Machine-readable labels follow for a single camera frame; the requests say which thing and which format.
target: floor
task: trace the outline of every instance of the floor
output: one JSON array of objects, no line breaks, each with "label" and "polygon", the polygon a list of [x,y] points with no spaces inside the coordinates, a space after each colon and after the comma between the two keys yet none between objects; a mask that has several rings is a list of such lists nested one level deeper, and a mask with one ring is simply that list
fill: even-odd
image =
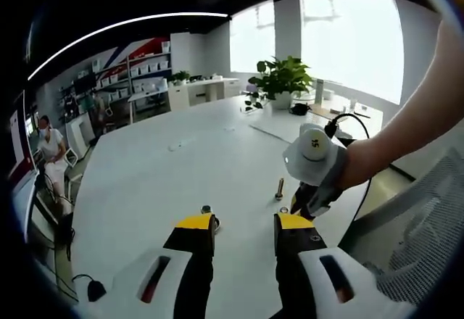
[{"label": "floor", "polygon": [[[141,112],[140,114],[137,114],[136,120],[140,121],[152,116],[152,110],[147,112]],[[91,158],[93,150],[94,148],[90,148],[87,155],[81,161],[79,161],[79,163],[77,163],[76,166],[70,171],[70,177],[85,172],[86,166]],[[400,175],[399,173],[395,172],[390,168],[380,172],[373,178],[368,195],[366,196],[364,204],[362,205],[357,218],[369,213],[377,207],[380,207],[383,203],[391,199],[395,194],[398,194],[399,192],[405,190],[409,186],[409,184],[409,179],[405,178],[404,176]],[[74,202],[78,194],[78,189],[78,183],[72,186],[71,198]],[[70,290],[74,290],[73,283],[71,281],[73,274],[71,264],[67,260],[65,250],[56,251],[55,265],[57,275],[60,280],[60,287],[63,289],[63,291],[70,293]],[[65,299],[68,303],[72,301],[66,295],[63,295],[63,299]]]}]

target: gray mesh chair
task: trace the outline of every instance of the gray mesh chair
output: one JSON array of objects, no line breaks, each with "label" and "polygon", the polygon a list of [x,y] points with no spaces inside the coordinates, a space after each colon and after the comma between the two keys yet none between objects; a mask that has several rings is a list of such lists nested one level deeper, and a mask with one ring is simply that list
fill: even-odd
[{"label": "gray mesh chair", "polygon": [[464,159],[450,149],[404,192],[353,222],[340,247],[394,301],[419,305],[464,231]]}]

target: table leg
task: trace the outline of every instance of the table leg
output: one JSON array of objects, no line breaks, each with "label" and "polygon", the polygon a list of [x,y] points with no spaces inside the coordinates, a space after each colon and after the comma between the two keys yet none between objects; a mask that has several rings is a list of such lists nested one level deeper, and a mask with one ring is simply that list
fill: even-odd
[{"label": "table leg", "polygon": [[132,113],[132,104],[133,101],[129,103],[129,114],[130,114],[130,123],[133,124],[133,113]]}]

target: conference table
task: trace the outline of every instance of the conference table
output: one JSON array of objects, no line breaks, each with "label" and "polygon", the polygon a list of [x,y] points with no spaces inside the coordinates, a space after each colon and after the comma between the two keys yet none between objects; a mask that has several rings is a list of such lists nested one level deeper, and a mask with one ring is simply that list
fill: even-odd
[{"label": "conference table", "polygon": [[[327,119],[270,105],[244,113],[245,98],[168,112],[100,138],[75,203],[74,275],[88,274],[110,290],[119,271],[161,248],[178,221],[207,204],[221,222],[207,318],[269,318],[281,309],[273,215],[290,207],[299,185],[286,172],[282,152],[302,123],[324,126]],[[277,202],[280,178],[284,197]],[[315,219],[328,247],[341,241],[367,188],[346,190]],[[86,278],[75,281],[84,308],[87,284]]]}]

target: black ceiling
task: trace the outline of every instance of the black ceiling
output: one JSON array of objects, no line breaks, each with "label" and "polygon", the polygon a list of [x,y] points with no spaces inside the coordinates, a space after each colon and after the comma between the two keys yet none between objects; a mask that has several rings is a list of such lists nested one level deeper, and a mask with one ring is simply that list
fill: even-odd
[{"label": "black ceiling", "polygon": [[[11,13],[14,30],[9,44],[17,47],[14,56],[18,58],[21,53],[22,58],[14,72],[22,83],[37,66],[62,47],[116,22],[166,12],[202,11],[232,15],[259,1],[264,0],[20,0]],[[426,0],[411,1],[430,7]],[[114,28],[66,51],[42,69],[28,85],[38,86],[82,59],[122,43],[186,30],[207,33],[226,20],[173,17]],[[30,55],[26,58],[31,22]]]}]

